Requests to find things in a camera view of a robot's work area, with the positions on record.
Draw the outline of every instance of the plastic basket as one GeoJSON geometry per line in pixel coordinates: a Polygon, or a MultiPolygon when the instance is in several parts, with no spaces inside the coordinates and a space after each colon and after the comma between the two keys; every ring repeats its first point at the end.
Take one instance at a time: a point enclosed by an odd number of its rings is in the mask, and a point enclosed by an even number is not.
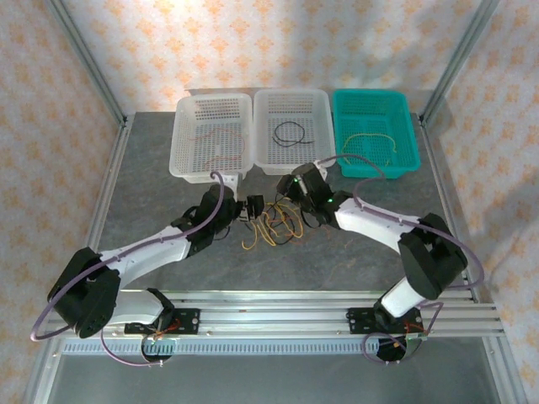
{"type": "Polygon", "coordinates": [[[258,91],[254,127],[254,163],[267,175],[288,174],[306,162],[335,154],[329,99],[322,90],[258,91]]]}
{"type": "MultiPolygon", "coordinates": [[[[354,153],[374,162],[388,178],[421,165],[406,97],[395,91],[338,90],[334,93],[337,154],[354,153]]],[[[379,174],[357,158],[339,159],[345,177],[379,174]]]]}
{"type": "Polygon", "coordinates": [[[247,174],[253,166],[252,99],[247,94],[195,95],[178,102],[168,169],[190,183],[210,172],[247,174]]]}

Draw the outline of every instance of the aluminum frame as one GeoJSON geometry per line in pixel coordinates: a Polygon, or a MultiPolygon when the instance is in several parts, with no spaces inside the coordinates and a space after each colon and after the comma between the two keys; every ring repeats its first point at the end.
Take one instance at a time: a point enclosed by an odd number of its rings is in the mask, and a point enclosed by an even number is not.
{"type": "MultiPolygon", "coordinates": [[[[120,123],[88,232],[88,245],[96,248],[131,130],[132,116],[125,120],[114,94],[104,80],[63,2],[46,0],[46,3],[64,29],[77,56],[88,70],[92,82],[106,102],[110,113],[120,123]]],[[[481,1],[419,120],[442,205],[452,231],[455,227],[451,210],[448,209],[447,191],[440,180],[427,128],[498,3],[499,0],[481,1]]],[[[466,291],[461,295],[453,295],[453,293],[445,293],[442,296],[446,309],[441,312],[431,337],[481,337],[488,353],[490,369],[501,402],[525,402],[526,397],[518,370],[510,354],[510,347],[504,336],[495,306],[490,303],[475,303],[466,291]]],[[[286,335],[290,338],[292,332],[295,338],[326,337],[338,341],[341,338],[350,339],[347,333],[348,326],[343,318],[344,308],[371,306],[380,294],[377,292],[168,292],[167,295],[178,306],[200,307],[202,321],[204,321],[204,316],[207,316],[206,325],[202,322],[200,328],[204,332],[194,338],[205,338],[210,341],[219,341],[222,337],[247,338],[248,336],[275,338],[286,335]]],[[[478,294],[474,291],[472,296],[474,300],[478,299],[478,294]]],[[[427,313],[429,312],[424,311],[426,321],[430,319],[427,313]]],[[[49,329],[57,327],[57,322],[58,318],[53,317],[47,327],[49,329]]],[[[127,336],[122,336],[119,328],[114,327],[106,327],[105,334],[109,338],[127,338],[127,336]]],[[[65,338],[53,338],[44,343],[23,402],[45,403],[48,401],[66,341],[69,341],[69,335],[65,338]]]]}
{"type": "Polygon", "coordinates": [[[449,91],[449,88],[451,88],[451,85],[455,82],[459,71],[462,69],[473,46],[477,43],[485,26],[492,17],[498,3],[499,0],[482,0],[479,4],[478,9],[472,17],[472,21],[470,21],[466,32],[462,36],[446,69],[442,73],[435,91],[425,105],[424,112],[420,115],[421,122],[426,127],[428,127],[430,121],[433,120],[436,115],[436,112],[444,101],[447,91],[449,91]]]}
{"type": "Polygon", "coordinates": [[[121,110],[120,104],[116,100],[116,97],[104,78],[103,73],[99,70],[98,64],[92,56],[92,52],[90,52],[90,49],[84,42],[84,39],[78,31],[77,26],[73,22],[71,15],[67,11],[66,5],[62,0],[45,0],[45,3],[58,21],[58,24],[63,29],[64,34],[66,34],[67,40],[69,40],[71,43],[73,50],[88,72],[88,75],[98,90],[99,95],[107,105],[110,114],[120,125],[125,121],[125,116],[121,110]]]}

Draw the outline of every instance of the yellow cable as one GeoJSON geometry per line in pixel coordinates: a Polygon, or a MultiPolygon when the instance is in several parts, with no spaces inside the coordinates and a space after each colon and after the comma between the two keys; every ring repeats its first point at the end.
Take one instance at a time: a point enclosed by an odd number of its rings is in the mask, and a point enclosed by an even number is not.
{"type": "Polygon", "coordinates": [[[290,232],[290,234],[292,234],[292,236],[294,236],[295,238],[302,238],[303,237],[303,224],[302,224],[302,219],[300,218],[300,216],[288,205],[284,205],[284,204],[277,204],[277,206],[275,207],[279,213],[280,213],[280,216],[281,218],[283,218],[283,223],[285,224],[286,226],[286,229],[288,229],[288,231],[290,232]],[[290,228],[290,226],[288,226],[288,223],[286,223],[286,217],[285,217],[285,212],[283,212],[283,210],[281,209],[282,208],[287,208],[290,212],[292,212],[294,214],[294,216],[297,218],[297,221],[300,225],[300,233],[299,233],[299,236],[294,232],[292,231],[292,229],[290,228]]]}
{"type": "MultiPolygon", "coordinates": [[[[344,153],[344,149],[348,146],[348,143],[352,139],[355,139],[356,137],[359,137],[359,136],[380,136],[380,137],[385,137],[385,138],[389,139],[390,141],[392,141],[392,143],[393,143],[393,153],[397,152],[397,142],[395,142],[395,140],[391,136],[386,135],[385,133],[356,133],[355,135],[352,135],[348,139],[346,139],[346,141],[343,144],[343,148],[340,150],[341,154],[344,153]]],[[[346,161],[347,164],[350,164],[350,160],[348,158],[345,157],[344,160],[346,161]]]]}
{"type": "Polygon", "coordinates": [[[268,215],[268,212],[262,212],[262,214],[265,217],[265,220],[264,220],[265,226],[268,227],[273,234],[275,234],[275,237],[279,237],[279,233],[277,232],[277,230],[274,229],[273,227],[271,227],[270,224],[269,224],[270,215],[268,215]]]}
{"type": "Polygon", "coordinates": [[[253,227],[254,229],[254,242],[253,242],[253,245],[251,247],[245,247],[245,242],[242,241],[242,248],[244,250],[250,250],[251,248],[253,248],[254,246],[256,246],[256,243],[258,242],[259,240],[259,234],[258,232],[256,231],[256,225],[254,224],[254,221],[251,221],[251,226],[253,227]]]}
{"type": "Polygon", "coordinates": [[[272,247],[275,247],[277,244],[271,239],[270,237],[270,234],[268,233],[268,231],[265,229],[265,226],[264,224],[262,224],[262,227],[260,227],[260,225],[257,225],[257,227],[259,228],[260,230],[260,236],[262,236],[262,238],[272,247]]]}

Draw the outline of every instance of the teal plastic basket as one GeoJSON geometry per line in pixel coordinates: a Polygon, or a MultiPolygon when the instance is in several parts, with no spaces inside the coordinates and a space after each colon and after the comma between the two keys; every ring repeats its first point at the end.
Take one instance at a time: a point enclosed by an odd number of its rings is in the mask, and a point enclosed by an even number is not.
{"type": "MultiPolygon", "coordinates": [[[[420,165],[418,144],[406,97],[387,90],[334,92],[334,133],[337,154],[359,154],[374,162],[388,178],[399,178],[420,165]]],[[[338,160],[345,177],[380,174],[358,158],[338,160]]]]}

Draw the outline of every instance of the white plastic basket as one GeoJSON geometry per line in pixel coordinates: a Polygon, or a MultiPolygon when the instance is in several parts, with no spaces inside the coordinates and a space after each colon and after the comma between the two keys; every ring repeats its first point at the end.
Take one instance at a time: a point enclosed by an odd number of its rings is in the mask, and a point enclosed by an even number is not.
{"type": "Polygon", "coordinates": [[[335,155],[329,99],[322,90],[258,91],[254,128],[254,163],[267,175],[289,174],[306,162],[335,155]]]}
{"type": "Polygon", "coordinates": [[[247,94],[182,98],[176,108],[170,162],[174,177],[210,183],[210,172],[243,176],[253,167],[253,106],[247,94]]]}

